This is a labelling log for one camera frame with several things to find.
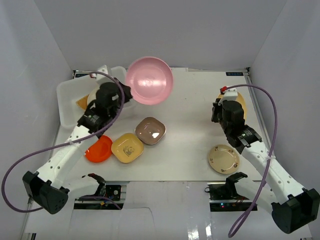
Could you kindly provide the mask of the yellow round plate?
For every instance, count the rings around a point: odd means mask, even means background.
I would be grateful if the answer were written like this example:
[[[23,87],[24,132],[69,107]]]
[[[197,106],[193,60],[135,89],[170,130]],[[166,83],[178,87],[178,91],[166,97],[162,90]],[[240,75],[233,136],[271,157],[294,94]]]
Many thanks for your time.
[[[242,107],[243,112],[244,112],[243,118],[246,120],[246,119],[247,119],[247,106],[246,106],[246,102],[245,102],[243,96],[242,96],[240,93],[237,92],[237,94],[238,94],[238,96],[237,96],[237,98],[236,98],[235,101],[238,102],[239,104],[241,104],[241,107]],[[219,94],[219,95],[217,96],[217,99],[220,100],[221,97],[222,97],[222,95]]]

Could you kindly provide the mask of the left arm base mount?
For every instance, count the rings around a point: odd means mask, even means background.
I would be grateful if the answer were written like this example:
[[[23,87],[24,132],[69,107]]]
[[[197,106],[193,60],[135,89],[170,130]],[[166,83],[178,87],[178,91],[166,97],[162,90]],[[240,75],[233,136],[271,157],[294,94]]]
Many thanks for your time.
[[[75,210],[121,210],[126,199],[125,185],[106,185],[94,198],[79,198],[74,202]]]

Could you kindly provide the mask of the woven bamboo fan tray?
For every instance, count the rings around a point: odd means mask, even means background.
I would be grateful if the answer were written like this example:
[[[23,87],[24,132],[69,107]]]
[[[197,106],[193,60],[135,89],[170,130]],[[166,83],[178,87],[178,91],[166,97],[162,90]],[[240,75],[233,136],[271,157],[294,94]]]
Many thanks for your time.
[[[82,97],[81,99],[77,100],[75,103],[76,105],[81,108],[82,110],[86,110],[88,107],[88,97],[89,95],[85,95],[84,97]]]

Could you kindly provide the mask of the pink round plate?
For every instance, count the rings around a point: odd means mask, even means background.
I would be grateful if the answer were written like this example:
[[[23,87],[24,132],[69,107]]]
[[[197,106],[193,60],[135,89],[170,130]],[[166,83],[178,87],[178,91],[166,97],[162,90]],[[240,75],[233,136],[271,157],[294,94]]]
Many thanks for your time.
[[[160,58],[145,56],[127,69],[125,85],[133,99],[143,105],[157,105],[172,93],[174,76],[169,65]]]

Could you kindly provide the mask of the cream white round plate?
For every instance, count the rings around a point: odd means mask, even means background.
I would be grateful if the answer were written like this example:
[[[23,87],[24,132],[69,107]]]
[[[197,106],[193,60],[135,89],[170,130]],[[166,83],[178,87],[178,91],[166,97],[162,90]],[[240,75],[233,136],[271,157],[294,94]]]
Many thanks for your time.
[[[94,88],[94,89],[89,93],[89,95],[88,95],[88,97],[87,97],[87,106],[89,106],[89,104],[90,104],[93,100],[96,99],[96,93],[97,93],[97,91],[98,91],[99,89],[100,89],[100,87],[98,86],[98,87]]]

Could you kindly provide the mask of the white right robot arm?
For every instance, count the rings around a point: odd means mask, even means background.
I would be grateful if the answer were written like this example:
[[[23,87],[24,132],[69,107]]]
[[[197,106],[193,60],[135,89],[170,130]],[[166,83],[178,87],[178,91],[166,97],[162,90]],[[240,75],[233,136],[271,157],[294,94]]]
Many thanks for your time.
[[[243,172],[226,178],[221,187],[222,195],[233,200],[240,196],[255,200],[257,205],[272,216],[277,227],[290,234],[317,219],[320,194],[306,189],[270,157],[261,136],[245,124],[242,105],[235,100],[217,98],[213,103],[212,122],[219,123],[228,143],[262,174],[270,190],[259,189],[259,185]]]

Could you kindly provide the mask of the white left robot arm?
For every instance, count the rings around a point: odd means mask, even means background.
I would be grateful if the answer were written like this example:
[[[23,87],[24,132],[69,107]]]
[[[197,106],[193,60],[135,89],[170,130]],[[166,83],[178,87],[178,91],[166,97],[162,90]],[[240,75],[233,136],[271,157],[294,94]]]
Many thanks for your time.
[[[125,103],[132,99],[130,87],[122,83],[106,82],[100,85],[78,120],[73,132],[58,150],[36,172],[27,171],[22,177],[26,192],[50,214],[58,213],[68,200],[69,189],[64,183],[68,173],[115,122]]]

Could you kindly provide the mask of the brown square plate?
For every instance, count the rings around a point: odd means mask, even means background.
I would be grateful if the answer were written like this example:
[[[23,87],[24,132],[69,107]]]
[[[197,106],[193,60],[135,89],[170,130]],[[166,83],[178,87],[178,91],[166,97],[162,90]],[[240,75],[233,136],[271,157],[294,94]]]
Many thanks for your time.
[[[135,135],[146,145],[155,145],[166,133],[165,125],[154,117],[144,118],[135,128]]]

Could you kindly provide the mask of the yellow square panda plate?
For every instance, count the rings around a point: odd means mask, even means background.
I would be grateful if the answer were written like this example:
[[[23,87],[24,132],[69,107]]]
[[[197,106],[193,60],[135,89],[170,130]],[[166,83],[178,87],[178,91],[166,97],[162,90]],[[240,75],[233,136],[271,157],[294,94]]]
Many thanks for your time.
[[[144,152],[144,144],[135,134],[125,133],[112,143],[111,151],[121,163],[129,164]]]

